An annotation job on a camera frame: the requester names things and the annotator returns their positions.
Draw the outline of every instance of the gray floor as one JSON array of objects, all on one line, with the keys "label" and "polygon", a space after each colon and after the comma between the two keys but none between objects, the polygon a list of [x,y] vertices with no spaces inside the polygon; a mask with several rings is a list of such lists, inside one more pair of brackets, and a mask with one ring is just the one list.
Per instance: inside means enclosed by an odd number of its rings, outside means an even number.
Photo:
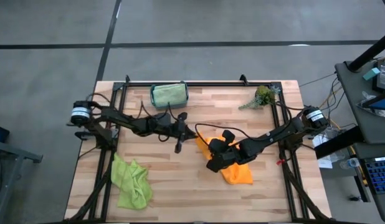
[{"label": "gray floor", "polygon": [[[114,5],[1,0],[0,44],[104,43]],[[368,40],[384,34],[381,0],[124,0],[113,42]],[[368,47],[111,49],[103,79],[235,80],[244,73],[251,80],[305,83]],[[0,50],[0,126],[11,130],[11,144],[44,155],[41,164],[25,162],[7,223],[62,219],[80,146],[65,123],[72,103],[92,91],[101,56],[102,49]],[[304,86],[305,104],[319,105],[332,80]],[[333,119],[354,122],[345,99]],[[373,203],[346,200],[358,193],[353,178],[324,183],[334,218],[383,223]]]}]

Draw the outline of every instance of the green cloth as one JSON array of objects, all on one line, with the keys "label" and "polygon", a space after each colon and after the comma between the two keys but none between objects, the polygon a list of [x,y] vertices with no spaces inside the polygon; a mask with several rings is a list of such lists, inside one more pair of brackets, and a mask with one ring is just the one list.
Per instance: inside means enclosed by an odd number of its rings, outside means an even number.
[{"label": "green cloth", "polygon": [[183,83],[155,86],[153,90],[155,106],[184,103],[187,100],[186,86]]},{"label": "green cloth", "polygon": [[111,181],[120,189],[118,207],[134,210],[147,207],[153,196],[147,174],[148,169],[139,166],[135,160],[128,165],[115,153]]}]

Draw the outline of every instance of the wooden table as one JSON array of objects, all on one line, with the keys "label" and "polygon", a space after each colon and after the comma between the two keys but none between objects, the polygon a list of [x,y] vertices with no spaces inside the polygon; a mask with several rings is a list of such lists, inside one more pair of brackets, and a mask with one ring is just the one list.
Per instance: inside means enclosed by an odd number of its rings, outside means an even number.
[{"label": "wooden table", "polygon": [[[286,104],[296,108],[303,107],[298,82],[281,82]],[[110,98],[112,85],[113,82],[98,82],[95,91]],[[255,89],[256,87],[189,87],[188,107],[173,110],[173,113],[187,111],[187,122],[191,129],[194,128],[194,123],[200,122],[240,128],[250,136],[260,136],[274,128],[271,108],[266,106],[261,110],[238,110],[238,106],[253,98]],[[99,96],[94,100],[103,105],[108,104]],[[149,113],[157,113],[151,106],[147,87],[128,88],[123,112],[136,116],[140,100],[143,100]],[[200,127],[199,131],[204,137],[220,136],[223,132],[212,127]],[[234,131],[234,134],[237,139],[244,138],[241,133]],[[144,210],[118,208],[116,203],[119,189],[112,185],[108,222],[290,220],[282,168],[276,165],[277,144],[267,147],[255,161],[249,163],[254,178],[253,185],[229,185],[220,173],[213,173],[206,168],[207,160],[194,140],[186,141],[180,154],[174,153],[175,139],[160,143],[157,135],[142,138],[125,128],[120,131],[119,141],[118,154],[125,161],[135,159],[140,165],[149,168],[148,180],[153,190],[153,198]],[[94,141],[85,141],[80,153],[94,145]],[[79,160],[65,218],[74,215],[93,190],[99,154],[99,150],[92,151]],[[320,210],[330,217],[315,152],[302,147],[297,151],[297,157],[305,190]],[[299,216],[300,206],[295,190],[294,198]],[[100,210],[99,203],[97,214],[100,214]]]}]

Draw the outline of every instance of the orange towel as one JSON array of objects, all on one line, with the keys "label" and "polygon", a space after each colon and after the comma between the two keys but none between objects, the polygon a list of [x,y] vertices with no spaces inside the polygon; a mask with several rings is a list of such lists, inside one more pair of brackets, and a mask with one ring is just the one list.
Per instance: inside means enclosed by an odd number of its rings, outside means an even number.
[{"label": "orange towel", "polygon": [[[205,142],[208,144],[214,138],[206,138]],[[224,141],[224,137],[219,137],[218,139]],[[201,140],[201,138],[196,138],[198,148],[201,149],[202,154],[206,159],[212,159],[211,152],[208,149],[208,146]],[[250,172],[248,164],[238,165],[236,163],[227,167],[226,169],[221,170],[224,180],[229,184],[253,184],[254,180],[252,179],[252,174]]]}]

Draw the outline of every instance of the keyboard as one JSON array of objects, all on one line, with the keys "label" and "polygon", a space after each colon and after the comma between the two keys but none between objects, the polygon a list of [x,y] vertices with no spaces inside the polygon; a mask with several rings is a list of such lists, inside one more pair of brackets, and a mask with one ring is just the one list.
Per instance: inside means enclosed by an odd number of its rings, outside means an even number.
[{"label": "keyboard", "polygon": [[385,157],[365,159],[366,168],[371,178],[370,187],[375,194],[385,194]]}]

